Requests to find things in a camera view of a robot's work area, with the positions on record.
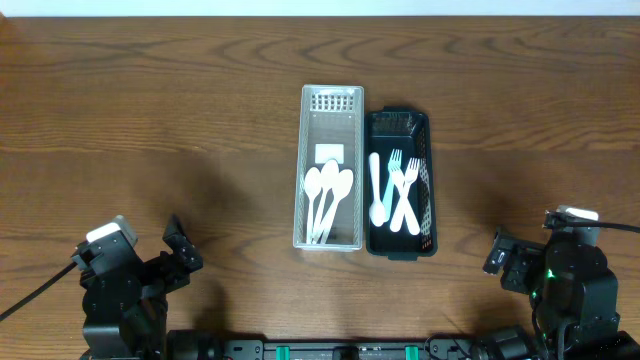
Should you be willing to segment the white plastic spoon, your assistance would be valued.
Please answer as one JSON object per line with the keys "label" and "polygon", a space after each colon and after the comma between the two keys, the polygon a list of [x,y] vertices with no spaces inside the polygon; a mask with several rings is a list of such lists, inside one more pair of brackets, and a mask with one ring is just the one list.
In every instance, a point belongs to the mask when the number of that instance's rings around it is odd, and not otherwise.
{"label": "white plastic spoon", "polygon": [[317,227],[317,229],[315,230],[315,233],[313,235],[313,244],[314,245],[318,245],[318,244],[325,244],[328,237],[329,237],[329,232],[330,232],[330,213],[331,213],[331,209],[332,207],[330,205],[328,205],[325,208],[325,211],[322,215],[322,217],[320,218],[320,223]]}
{"label": "white plastic spoon", "polygon": [[307,223],[306,223],[306,243],[312,242],[313,224],[314,224],[314,200],[321,191],[320,184],[320,170],[316,167],[311,167],[305,175],[304,179],[304,191],[308,197],[308,211],[307,211]]}
{"label": "white plastic spoon", "polygon": [[321,192],[321,198],[319,201],[319,205],[317,208],[314,225],[313,225],[312,240],[311,240],[312,244],[315,244],[317,242],[318,236],[320,234],[320,225],[321,225],[322,215],[325,207],[326,197],[328,195],[328,192],[333,187],[333,183],[335,178],[338,175],[338,172],[339,172],[339,165],[335,159],[328,160],[322,167],[321,174],[320,174],[320,184],[321,184],[322,192]]}
{"label": "white plastic spoon", "polygon": [[338,205],[342,199],[344,199],[351,191],[353,184],[353,171],[345,169],[339,172],[337,180],[334,182],[333,187],[333,202],[331,203],[328,213],[322,222],[322,232],[320,237],[320,243],[325,244],[327,242],[333,221],[337,212]]}
{"label": "white plastic spoon", "polygon": [[386,220],[386,210],[380,197],[380,157],[377,152],[372,152],[369,155],[369,173],[373,194],[369,216],[371,223],[375,227],[381,227]]}

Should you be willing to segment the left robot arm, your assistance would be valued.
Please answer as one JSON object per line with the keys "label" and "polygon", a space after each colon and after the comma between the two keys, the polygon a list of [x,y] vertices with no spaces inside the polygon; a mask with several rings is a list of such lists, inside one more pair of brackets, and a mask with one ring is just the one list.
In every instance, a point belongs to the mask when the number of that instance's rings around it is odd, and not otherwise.
{"label": "left robot arm", "polygon": [[172,215],[162,240],[171,249],[150,260],[135,251],[126,218],[86,234],[72,255],[81,270],[86,315],[84,359],[222,359],[222,343],[197,330],[167,329],[167,295],[190,284],[203,259]]}

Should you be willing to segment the pale green plastic fork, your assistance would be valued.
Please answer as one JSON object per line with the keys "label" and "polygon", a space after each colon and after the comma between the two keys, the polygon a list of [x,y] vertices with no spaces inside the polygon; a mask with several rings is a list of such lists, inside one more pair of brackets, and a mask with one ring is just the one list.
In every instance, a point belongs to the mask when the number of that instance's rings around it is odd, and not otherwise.
{"label": "pale green plastic fork", "polygon": [[385,222],[391,217],[391,206],[393,201],[394,183],[392,179],[392,173],[395,169],[401,166],[402,151],[400,149],[393,149],[390,153],[390,158],[387,163],[388,178],[385,187],[382,203],[385,210]]}

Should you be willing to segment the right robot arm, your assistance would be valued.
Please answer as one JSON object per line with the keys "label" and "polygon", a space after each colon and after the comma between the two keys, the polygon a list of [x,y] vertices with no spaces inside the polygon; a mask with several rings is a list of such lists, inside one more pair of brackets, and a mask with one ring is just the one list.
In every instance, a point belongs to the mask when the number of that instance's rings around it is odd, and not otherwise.
{"label": "right robot arm", "polygon": [[638,358],[638,342],[619,328],[618,279],[596,241],[605,228],[639,229],[567,205],[546,212],[543,226],[551,232],[545,244],[498,229],[483,265],[503,289],[528,296],[534,334],[515,326],[480,337],[472,358]]}

